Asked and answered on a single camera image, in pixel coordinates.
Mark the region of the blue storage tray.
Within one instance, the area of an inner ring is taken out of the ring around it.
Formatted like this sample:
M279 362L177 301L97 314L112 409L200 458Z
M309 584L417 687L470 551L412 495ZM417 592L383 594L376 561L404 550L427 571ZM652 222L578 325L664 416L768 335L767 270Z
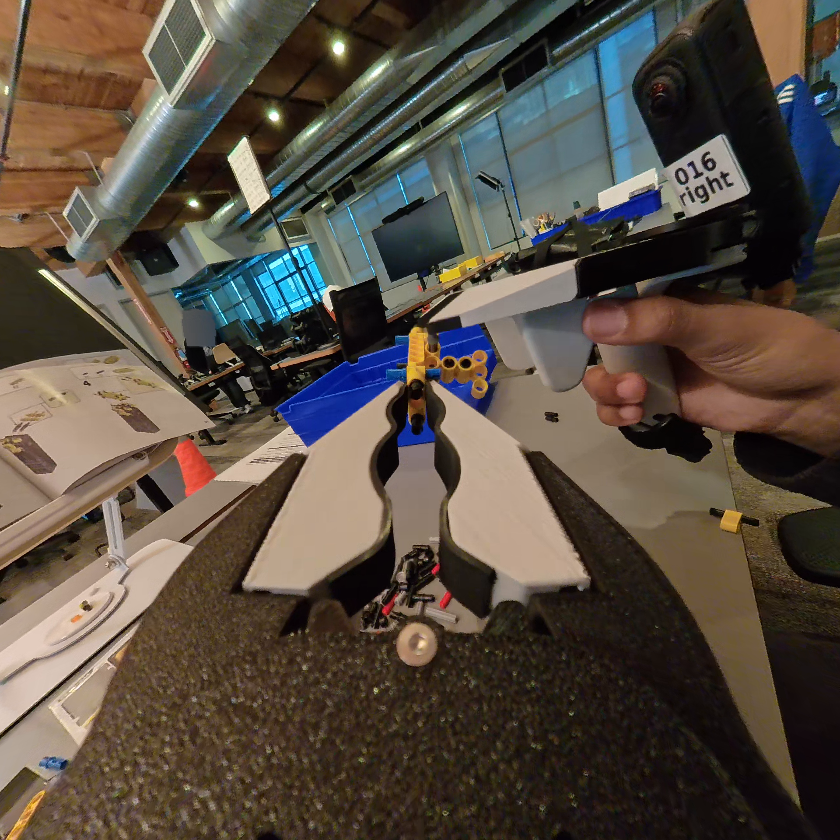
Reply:
M582 224L605 224L614 219L630 223L657 213L662 207L661 190L653 188L629 197L625 202L581 217Z

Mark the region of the black monitor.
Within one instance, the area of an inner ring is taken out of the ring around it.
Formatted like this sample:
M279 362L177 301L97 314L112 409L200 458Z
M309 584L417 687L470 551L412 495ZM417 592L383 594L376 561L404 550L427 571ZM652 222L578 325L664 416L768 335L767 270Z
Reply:
M446 192L394 212L371 236L390 282L422 274L465 253Z

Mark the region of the white box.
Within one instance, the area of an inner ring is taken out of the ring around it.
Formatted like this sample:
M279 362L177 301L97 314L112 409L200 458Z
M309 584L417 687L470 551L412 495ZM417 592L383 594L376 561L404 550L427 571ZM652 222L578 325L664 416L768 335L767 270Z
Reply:
M606 210L657 189L658 171L656 168L651 168L599 192L596 203L600 210Z

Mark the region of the silver ventilation duct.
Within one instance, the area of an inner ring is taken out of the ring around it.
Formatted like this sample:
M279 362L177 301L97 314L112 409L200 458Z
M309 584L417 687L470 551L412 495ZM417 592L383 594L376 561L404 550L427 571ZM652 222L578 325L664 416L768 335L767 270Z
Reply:
M76 188L64 210L70 256L121 247L315 4L164 3L143 47L154 89L101 183Z

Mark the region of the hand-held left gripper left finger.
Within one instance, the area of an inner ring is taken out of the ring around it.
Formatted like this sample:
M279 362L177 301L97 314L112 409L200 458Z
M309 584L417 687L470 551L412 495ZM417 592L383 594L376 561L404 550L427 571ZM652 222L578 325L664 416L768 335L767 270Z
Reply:
M403 384L308 449L243 581L247 592L378 595L395 565L392 504Z

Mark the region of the wooden post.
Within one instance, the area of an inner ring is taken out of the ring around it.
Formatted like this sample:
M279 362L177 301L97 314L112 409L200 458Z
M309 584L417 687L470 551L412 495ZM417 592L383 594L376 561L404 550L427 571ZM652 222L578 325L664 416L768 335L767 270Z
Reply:
M805 75L806 1L747 1L764 63L776 87Z

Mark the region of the open instruction booklet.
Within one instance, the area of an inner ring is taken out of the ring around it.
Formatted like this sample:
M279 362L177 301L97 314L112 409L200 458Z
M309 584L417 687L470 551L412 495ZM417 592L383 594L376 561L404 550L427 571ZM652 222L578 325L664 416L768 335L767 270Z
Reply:
M16 364L1 373L2 482L16 476L53 499L213 425L202 405L128 350Z

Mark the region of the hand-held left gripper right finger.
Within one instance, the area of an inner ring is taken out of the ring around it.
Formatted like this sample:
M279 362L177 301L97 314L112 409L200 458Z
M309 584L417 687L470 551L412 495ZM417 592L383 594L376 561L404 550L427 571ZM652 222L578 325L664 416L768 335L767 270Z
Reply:
M444 482L440 580L477 617L503 602L583 591L591 576L519 441L443 386L427 387Z

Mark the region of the white book stand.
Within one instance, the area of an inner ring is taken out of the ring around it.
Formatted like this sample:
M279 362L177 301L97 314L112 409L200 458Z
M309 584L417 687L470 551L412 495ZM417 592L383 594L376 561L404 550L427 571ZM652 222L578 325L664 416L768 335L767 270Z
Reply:
M18 701L26 704L26 696L39 699L50 693L132 625L192 551L181 542L161 539L129 553L119 512L111 505L121 488L118 481L146 477L174 450L173 439L143 457L127 457L2 528L5 568L94 502L103 503L108 523L103 576L67 604L48 608L44 618L2 650L3 714Z

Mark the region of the person's right hand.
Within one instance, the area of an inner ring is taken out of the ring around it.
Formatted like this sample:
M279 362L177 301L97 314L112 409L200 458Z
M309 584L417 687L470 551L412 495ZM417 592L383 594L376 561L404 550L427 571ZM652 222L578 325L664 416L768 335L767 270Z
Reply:
M582 326L594 343L665 347L689 422L838 456L839 335L819 321L673 288L670 295L594 301Z

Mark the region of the black partition board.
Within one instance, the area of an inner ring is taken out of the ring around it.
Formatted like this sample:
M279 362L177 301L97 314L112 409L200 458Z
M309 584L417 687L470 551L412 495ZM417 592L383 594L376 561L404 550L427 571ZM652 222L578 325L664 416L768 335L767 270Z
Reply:
M185 399L202 407L161 362L29 250L2 248L2 372L116 350L130 351Z

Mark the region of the blue jacket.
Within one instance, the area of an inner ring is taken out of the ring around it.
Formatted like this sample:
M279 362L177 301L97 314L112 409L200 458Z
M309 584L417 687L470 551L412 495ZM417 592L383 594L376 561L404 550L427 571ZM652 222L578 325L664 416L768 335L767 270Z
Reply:
M803 256L811 258L839 186L839 149L801 76L788 77L774 92L811 202L803 245Z

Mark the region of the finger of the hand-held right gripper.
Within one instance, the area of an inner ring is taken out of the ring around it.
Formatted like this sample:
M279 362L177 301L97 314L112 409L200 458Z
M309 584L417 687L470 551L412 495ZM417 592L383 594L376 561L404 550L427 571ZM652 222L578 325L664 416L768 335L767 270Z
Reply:
M430 309L419 325L464 328L567 303L579 294L577 266L564 261L462 290Z

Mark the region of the black office chair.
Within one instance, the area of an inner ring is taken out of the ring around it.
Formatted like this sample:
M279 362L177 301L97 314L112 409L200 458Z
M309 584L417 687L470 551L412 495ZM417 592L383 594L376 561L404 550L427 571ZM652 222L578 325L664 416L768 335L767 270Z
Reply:
M356 363L360 357L388 345L390 331L378 279L343 287L333 300L345 361Z

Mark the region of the blue plastic bin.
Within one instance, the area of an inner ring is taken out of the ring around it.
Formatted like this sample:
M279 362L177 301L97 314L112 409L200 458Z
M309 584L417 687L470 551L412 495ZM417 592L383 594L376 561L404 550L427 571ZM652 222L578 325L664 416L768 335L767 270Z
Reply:
M496 367L495 351L478 325L441 332L438 341L444 356L453 356L458 360L484 351L487 373L491 375ZM279 404L276 408L278 414L305 445L313 445L393 385L394 381L388 379L387 372L396 371L404 365L407 352L408 338L399 337L390 348L363 355L355 363L343 362Z

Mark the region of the black light stand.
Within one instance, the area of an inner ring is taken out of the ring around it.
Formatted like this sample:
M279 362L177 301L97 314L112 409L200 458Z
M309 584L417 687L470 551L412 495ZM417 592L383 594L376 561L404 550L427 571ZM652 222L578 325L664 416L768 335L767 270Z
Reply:
M495 177L494 175L491 175L491 174L489 174L485 171L479 171L477 173L476 181L484 184L485 186L489 187L494 192L502 195L502 200L503 200L506 212L507 212L507 218L508 218L508 221L509 221L510 226L511 226L514 245L515 245L515 248L516 248L517 252L521 252L521 244L520 244L520 241L519 241L518 229L517 229L516 224L513 221L511 206L510 206L510 203L509 203L509 200L508 200L508 193L507 193L504 182L501 179L499 179L499 178Z

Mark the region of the orange cone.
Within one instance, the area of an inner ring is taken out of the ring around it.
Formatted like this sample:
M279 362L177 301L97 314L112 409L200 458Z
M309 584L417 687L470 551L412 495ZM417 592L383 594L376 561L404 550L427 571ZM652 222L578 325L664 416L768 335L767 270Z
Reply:
M216 479L215 469L190 437L178 441L174 456L182 473L186 497L191 497Z

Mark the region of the printed paper sheet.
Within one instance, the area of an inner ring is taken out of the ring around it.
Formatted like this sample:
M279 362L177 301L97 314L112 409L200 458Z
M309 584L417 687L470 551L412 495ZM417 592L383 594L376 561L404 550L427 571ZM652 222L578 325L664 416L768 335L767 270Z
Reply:
M308 447L290 427L220 472L216 481L239 482L256 486L292 455L305 455Z

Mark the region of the pile of small toy parts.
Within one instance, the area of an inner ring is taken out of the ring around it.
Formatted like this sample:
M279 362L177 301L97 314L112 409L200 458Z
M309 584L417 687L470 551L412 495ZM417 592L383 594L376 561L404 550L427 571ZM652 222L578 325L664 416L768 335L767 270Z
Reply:
M381 594L362 608L360 630L365 634L383 634L404 624L429 619L445 628L454 628L458 616L449 609L452 595L432 592L438 581L440 560L438 541L415 543L398 561L389 584Z

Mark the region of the black bag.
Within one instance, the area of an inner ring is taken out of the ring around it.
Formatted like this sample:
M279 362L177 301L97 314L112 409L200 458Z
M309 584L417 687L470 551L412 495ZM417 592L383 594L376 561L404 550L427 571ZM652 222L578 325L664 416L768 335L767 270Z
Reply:
M510 254L503 266L511 275L593 256L627 242L632 226L623 217L587 224L572 217L537 245Z

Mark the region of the hanging paper sign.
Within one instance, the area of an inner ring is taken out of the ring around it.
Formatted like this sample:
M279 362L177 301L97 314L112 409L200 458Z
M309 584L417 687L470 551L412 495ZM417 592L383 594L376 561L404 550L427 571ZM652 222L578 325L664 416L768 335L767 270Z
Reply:
M228 153L227 163L253 216L271 200L270 189L249 137L243 136Z

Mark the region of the yellow toy brick assembly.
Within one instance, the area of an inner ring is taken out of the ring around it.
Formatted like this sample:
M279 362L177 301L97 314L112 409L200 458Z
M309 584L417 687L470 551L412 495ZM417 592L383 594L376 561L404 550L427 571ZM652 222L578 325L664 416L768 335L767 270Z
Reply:
M404 382L407 393L406 427L398 438L401 446L431 443L434 430L427 419L428 383L441 385L481 413L490 403L490 376L497 358L480 326L453 329L436 336L414 327L398 337L406 360L388 368L390 382Z

